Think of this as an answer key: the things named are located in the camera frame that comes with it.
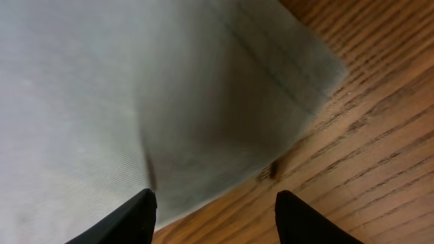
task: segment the hardwood floorboard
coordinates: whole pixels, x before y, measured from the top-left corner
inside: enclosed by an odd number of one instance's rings
[[[349,75],[267,170],[155,233],[153,243],[279,243],[291,190],[365,243],[434,241],[434,2],[281,0]]]

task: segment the wood grain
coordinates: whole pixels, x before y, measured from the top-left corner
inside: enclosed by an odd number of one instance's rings
[[[349,76],[281,159],[279,182],[248,180],[154,243],[279,243],[283,189],[363,242],[434,242],[434,2],[282,2]]]

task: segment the wooden floor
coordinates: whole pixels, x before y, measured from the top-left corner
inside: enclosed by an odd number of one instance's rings
[[[280,182],[251,179],[154,243],[279,243],[283,189],[363,242],[434,243],[434,1],[282,1],[350,75]]]

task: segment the white fabric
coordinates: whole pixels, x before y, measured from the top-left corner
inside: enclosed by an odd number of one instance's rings
[[[0,243],[72,239],[143,188],[157,228],[299,138],[345,75],[276,1],[0,1]]]

